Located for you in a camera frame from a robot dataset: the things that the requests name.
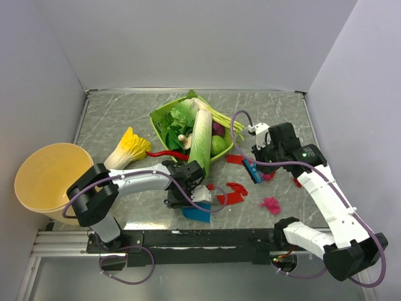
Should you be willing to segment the blue dustpan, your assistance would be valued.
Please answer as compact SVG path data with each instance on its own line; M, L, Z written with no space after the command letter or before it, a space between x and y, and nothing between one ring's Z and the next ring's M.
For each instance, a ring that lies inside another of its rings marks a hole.
M206 209L207 212L200 210L195 207L182 208L182 214L185 218L190 219L192 221L198 221L202 223L210 223L211 222L211 204L210 203L198 203L200 207Z

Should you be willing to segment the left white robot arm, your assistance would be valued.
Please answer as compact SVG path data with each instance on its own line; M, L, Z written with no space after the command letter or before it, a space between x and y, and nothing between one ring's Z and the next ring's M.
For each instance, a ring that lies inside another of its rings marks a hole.
M66 191L69 203L63 217L75 219L90 228L110 252L124 243L122 229L109 213L113 203L129 194L167 191L164 204L171 209L200 208L211 202L211 192L202 184L204 169L194 161L189 164L166 160L151 167L116 170L104 164L90 167Z

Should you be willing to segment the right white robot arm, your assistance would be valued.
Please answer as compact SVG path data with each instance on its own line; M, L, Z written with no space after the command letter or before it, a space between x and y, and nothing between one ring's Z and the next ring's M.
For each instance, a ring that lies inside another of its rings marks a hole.
M330 233L310 228L298 218L281 219L273 240L281 250L292 245L321 258L328 272L344 281L373 266L388 246L383 233L374 233L357 215L334 179L331 169L314 144L301 145L293 124L249 125L255 136L252 153L259 171L270 174L283 167L300 183L324 217Z

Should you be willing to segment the blue hand brush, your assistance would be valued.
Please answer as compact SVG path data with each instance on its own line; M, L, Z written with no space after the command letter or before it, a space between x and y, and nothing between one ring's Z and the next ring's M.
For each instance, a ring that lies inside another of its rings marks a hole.
M243 159L242 164L245 167L253 183L261 184L264 181L263 174L257 169L257 165L255 165L255 163L247 159Z

